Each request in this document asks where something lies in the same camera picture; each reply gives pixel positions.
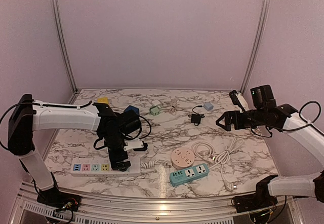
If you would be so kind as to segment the white multicolour power strip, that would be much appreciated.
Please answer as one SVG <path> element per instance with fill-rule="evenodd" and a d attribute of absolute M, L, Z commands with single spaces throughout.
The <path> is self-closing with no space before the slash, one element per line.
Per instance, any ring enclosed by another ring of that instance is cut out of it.
<path fill-rule="evenodd" d="M 141 175 L 140 158 L 130 159 L 131 166 L 126 171 L 113 170 L 108 158 L 74 158 L 70 167 L 72 176 L 121 177 Z"/>

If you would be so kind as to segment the blue cube power socket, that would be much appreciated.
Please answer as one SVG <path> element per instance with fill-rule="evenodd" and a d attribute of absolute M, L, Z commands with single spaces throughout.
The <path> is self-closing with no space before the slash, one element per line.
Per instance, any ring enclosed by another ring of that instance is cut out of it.
<path fill-rule="evenodd" d="M 137 116 L 140 116 L 140 110 L 139 108 L 129 105 L 126 107 L 126 109 L 124 110 L 124 112 L 128 112 L 128 111 L 132 111 L 133 113 L 135 113 Z"/>

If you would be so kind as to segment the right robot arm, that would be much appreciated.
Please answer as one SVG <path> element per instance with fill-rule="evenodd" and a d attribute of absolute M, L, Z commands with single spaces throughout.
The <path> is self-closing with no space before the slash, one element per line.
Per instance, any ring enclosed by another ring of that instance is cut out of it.
<path fill-rule="evenodd" d="M 279 196 L 292 196 L 297 198 L 311 197 L 323 202 L 323 131 L 316 128 L 313 121 L 306 120 L 300 110 L 289 104 L 276 105 L 275 101 L 257 103 L 252 110 L 226 111 L 216 120 L 216 125 L 226 131 L 231 129 L 255 129 L 264 126 L 268 130 L 275 129 L 282 133 L 275 145 L 270 148 L 272 153 L 279 150 L 288 151 L 294 156 L 288 158 L 294 166 L 301 166 L 301 160 L 307 156 L 317 162 L 314 170 L 303 167 L 286 176 L 270 175 L 260 180 L 255 192 L 249 195 L 236 196 L 232 199 L 238 212 L 253 210 L 275 204 Z"/>

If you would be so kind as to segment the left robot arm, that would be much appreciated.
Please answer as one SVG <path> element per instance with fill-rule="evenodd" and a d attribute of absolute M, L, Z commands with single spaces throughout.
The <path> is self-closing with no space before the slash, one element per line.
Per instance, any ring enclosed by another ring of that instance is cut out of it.
<path fill-rule="evenodd" d="M 145 142 L 138 135 L 142 126 L 139 115 L 133 110 L 117 113 L 107 103 L 89 101 L 82 105 L 57 104 L 35 100 L 31 94 L 24 94 L 1 116 L 8 118 L 8 139 L 3 149 L 17 156 L 27 173 L 44 192 L 44 198 L 53 206 L 64 202 L 64 195 L 56 189 L 55 177 L 47 168 L 39 153 L 39 143 L 34 135 L 43 131 L 86 130 L 97 135 L 95 145 L 106 148 L 113 170 L 126 171 L 131 163 L 128 151 L 145 148 Z"/>

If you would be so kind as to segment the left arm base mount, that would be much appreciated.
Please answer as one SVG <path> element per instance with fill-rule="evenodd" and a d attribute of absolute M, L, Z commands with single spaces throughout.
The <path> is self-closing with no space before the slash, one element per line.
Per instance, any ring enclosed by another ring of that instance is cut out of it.
<path fill-rule="evenodd" d="M 71 193 L 62 192 L 59 190 L 53 173 L 51 173 L 54 185 L 51 189 L 42 191 L 37 189 L 36 182 L 33 181 L 34 188 L 37 192 L 37 201 L 39 203 L 56 208 L 56 212 L 63 210 L 78 211 L 81 196 Z"/>

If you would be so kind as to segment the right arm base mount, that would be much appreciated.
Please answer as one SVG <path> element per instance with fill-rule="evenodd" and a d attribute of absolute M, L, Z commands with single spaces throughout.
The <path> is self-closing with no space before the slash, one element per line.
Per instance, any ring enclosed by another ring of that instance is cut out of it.
<path fill-rule="evenodd" d="M 268 184 L 278 175 L 270 175 L 257 182 L 255 192 L 241 196 L 235 196 L 231 199 L 231 204 L 236 208 L 237 213 L 258 210 L 278 203 L 276 197 L 271 196 Z"/>

